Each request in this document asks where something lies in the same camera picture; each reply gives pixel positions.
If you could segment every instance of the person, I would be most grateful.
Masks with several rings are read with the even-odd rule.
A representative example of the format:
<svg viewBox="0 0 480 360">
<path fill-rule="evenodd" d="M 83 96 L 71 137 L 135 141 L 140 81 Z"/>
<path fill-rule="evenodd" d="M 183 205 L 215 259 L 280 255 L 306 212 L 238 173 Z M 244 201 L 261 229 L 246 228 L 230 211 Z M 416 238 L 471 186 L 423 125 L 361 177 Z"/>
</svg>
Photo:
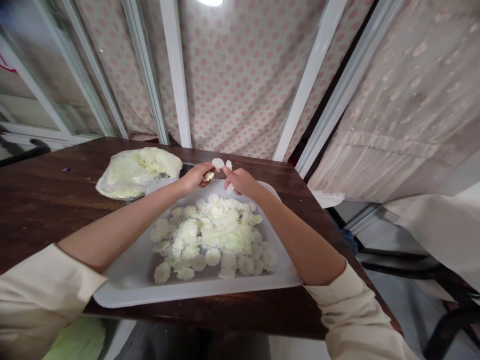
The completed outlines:
<svg viewBox="0 0 480 360">
<path fill-rule="evenodd" d="M 0 276 L 3 359 L 41 359 L 107 279 L 102 272 L 170 206 L 205 186 L 211 163 L 74 232 Z M 375 295 L 322 236 L 247 171 L 224 167 L 225 189 L 260 206 L 322 311 L 332 359 L 416 359 Z"/>
</svg>

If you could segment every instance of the dark brown table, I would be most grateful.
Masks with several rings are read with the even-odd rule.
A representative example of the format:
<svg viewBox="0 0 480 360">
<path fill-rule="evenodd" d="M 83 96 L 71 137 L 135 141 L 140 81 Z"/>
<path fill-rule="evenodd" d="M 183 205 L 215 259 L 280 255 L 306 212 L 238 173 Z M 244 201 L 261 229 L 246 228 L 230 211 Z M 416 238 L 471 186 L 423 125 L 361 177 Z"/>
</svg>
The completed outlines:
<svg viewBox="0 0 480 360">
<path fill-rule="evenodd" d="M 112 155 L 151 146 L 168 150 L 185 163 L 200 163 L 217 157 L 229 159 L 236 168 L 244 168 L 257 180 L 272 185 L 284 204 L 348 260 L 375 291 L 393 327 L 401 331 L 390 309 L 293 166 L 178 146 L 103 137 L 0 168 L 0 274 L 49 244 L 125 206 L 123 201 L 100 195 L 95 190 L 95 182 L 107 168 Z M 103 308 L 92 299 L 85 312 L 104 317 L 316 339 L 324 339 L 327 333 L 320 322 L 320 310 L 301 286 L 117 309 Z"/>
</svg>

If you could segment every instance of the light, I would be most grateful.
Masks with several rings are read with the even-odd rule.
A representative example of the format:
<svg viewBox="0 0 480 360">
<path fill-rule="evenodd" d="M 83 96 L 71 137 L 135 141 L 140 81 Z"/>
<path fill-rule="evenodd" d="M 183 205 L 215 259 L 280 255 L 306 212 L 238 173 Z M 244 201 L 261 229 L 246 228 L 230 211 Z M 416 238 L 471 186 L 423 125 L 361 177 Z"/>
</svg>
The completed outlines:
<svg viewBox="0 0 480 360">
<path fill-rule="evenodd" d="M 198 1 L 207 6 L 220 6 L 224 2 L 224 0 L 198 0 Z"/>
</svg>

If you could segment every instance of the person's left hand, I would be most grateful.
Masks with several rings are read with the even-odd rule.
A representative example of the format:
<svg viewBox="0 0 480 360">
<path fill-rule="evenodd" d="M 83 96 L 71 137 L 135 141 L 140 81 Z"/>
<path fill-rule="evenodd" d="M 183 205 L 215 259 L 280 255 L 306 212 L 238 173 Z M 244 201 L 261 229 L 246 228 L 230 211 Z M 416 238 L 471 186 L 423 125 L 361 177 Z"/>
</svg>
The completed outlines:
<svg viewBox="0 0 480 360">
<path fill-rule="evenodd" d="M 184 176 L 182 176 L 178 183 L 182 187 L 184 195 L 190 194 L 197 187 L 204 188 L 210 181 L 203 181 L 203 177 L 208 173 L 214 166 L 211 162 L 204 162 L 192 167 Z"/>
</svg>

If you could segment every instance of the plastic tray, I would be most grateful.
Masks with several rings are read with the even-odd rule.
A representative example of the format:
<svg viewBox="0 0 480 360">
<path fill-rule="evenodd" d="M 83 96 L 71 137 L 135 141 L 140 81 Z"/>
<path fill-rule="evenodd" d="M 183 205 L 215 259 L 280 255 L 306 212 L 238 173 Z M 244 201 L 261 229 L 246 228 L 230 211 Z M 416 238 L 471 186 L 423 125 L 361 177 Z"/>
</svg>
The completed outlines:
<svg viewBox="0 0 480 360">
<path fill-rule="evenodd" d="M 152 186 L 147 193 L 149 194 L 174 181 L 175 179 L 162 180 Z M 259 183 L 279 198 L 273 187 L 262 181 L 259 181 Z M 203 198 L 207 200 L 208 196 L 213 193 L 224 199 L 233 198 L 243 203 L 252 202 L 246 196 L 238 196 L 233 192 L 227 193 L 224 190 L 224 185 L 224 180 L 211 180 L 209 186 L 197 188 L 189 196 L 179 200 L 170 207 L 161 218 L 169 218 L 172 209 L 175 207 L 194 205 L 197 199 Z M 190 281 L 179 280 L 176 278 L 176 274 L 172 273 L 170 279 L 165 284 L 156 285 L 153 276 L 154 270 L 162 262 L 163 258 L 152 251 L 153 244 L 150 240 L 150 231 L 153 225 L 151 225 L 105 271 L 108 281 L 93 294 L 93 298 L 105 308 L 121 308 L 170 300 L 289 288 L 300 285 L 302 280 L 260 207 L 257 207 L 255 214 L 262 215 L 263 221 L 256 227 L 263 238 L 271 242 L 272 248 L 278 255 L 278 264 L 274 272 L 264 271 L 260 276 L 244 276 L 237 271 L 237 275 L 233 279 L 220 279 L 218 277 L 220 265 L 207 266 L 204 271 L 196 273 L 195 277 Z"/>
</svg>

